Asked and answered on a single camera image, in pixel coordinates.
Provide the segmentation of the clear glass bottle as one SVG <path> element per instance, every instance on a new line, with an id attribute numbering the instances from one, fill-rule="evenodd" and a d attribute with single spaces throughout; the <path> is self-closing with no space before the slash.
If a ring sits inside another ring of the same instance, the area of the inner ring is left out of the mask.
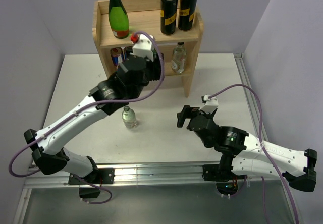
<path id="1" fill-rule="evenodd" d="M 135 111 L 133 111 L 133 109 L 131 109 L 128 105 L 124 106 L 123 108 L 122 120 L 125 126 L 129 129 L 132 129 L 136 126 L 137 119 L 136 119 Z"/>
<path id="2" fill-rule="evenodd" d="M 186 56 L 187 56 L 187 52 L 184 47 L 184 43 L 178 42 L 176 47 L 173 49 L 172 64 L 171 64 L 173 72 L 177 74 L 184 72 Z"/>

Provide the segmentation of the green bottle front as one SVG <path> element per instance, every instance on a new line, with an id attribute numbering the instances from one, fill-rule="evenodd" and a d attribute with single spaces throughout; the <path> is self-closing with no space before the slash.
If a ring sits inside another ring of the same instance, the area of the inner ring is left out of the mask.
<path id="1" fill-rule="evenodd" d="M 123 39 L 129 35 L 129 18 L 121 0 L 109 0 L 109 23 L 113 35 Z"/>

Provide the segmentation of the black yellow Schweppes can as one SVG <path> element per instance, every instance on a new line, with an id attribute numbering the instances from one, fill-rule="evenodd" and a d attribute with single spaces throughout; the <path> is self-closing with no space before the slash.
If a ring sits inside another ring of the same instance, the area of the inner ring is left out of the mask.
<path id="1" fill-rule="evenodd" d="M 197 0 L 180 0 L 178 28 L 189 31 L 192 28 Z"/>

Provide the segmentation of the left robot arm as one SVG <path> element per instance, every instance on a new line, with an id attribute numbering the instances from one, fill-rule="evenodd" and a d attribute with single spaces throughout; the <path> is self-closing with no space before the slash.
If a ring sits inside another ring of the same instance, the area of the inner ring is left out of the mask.
<path id="1" fill-rule="evenodd" d="M 24 133 L 38 170 L 45 175 L 65 171 L 86 183 L 98 178 L 98 167 L 90 156 L 68 151 L 65 145 L 83 130 L 112 115 L 131 102 L 141 101 L 140 94 L 151 81 L 164 79 L 164 55 L 153 52 L 133 53 L 107 80 L 100 82 L 69 113 L 47 128 Z"/>

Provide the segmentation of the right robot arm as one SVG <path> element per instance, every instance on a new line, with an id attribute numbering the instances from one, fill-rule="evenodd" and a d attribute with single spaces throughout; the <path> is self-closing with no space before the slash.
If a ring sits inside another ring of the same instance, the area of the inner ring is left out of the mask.
<path id="1" fill-rule="evenodd" d="M 244 177 L 283 177 L 293 189 L 313 192 L 316 186 L 317 152 L 297 151 L 260 140 L 254 135 L 232 127 L 219 126 L 215 113 L 205 113 L 198 107 L 185 105 L 177 113 L 177 127 L 189 120 L 187 129 L 194 132 L 204 147 L 221 153 L 218 164 L 202 167 L 206 181 L 228 182 Z"/>

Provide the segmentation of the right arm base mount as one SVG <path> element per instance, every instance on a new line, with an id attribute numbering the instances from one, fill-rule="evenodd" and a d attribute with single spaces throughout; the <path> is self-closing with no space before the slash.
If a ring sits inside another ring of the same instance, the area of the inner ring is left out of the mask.
<path id="1" fill-rule="evenodd" d="M 247 175 L 236 175 L 232 171 L 219 170 L 219 164 L 205 164 L 202 166 L 202 178 L 215 182 L 216 190 L 221 198 L 231 199 L 237 196 L 246 186 Z"/>

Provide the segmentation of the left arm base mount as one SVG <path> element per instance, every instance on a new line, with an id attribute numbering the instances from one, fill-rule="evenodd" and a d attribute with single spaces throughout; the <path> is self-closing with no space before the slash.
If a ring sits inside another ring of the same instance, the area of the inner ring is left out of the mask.
<path id="1" fill-rule="evenodd" d="M 79 197 L 82 201 L 89 204 L 103 204 L 112 199 L 112 193 L 104 184 L 112 184 L 114 182 L 115 169 L 114 168 L 101 168 L 98 173 L 94 175 L 93 180 L 85 180 L 75 174 L 70 174 L 68 179 L 69 186 L 79 186 Z M 95 202 L 94 199 L 98 198 L 101 192 L 106 192 L 110 196 L 105 201 Z"/>

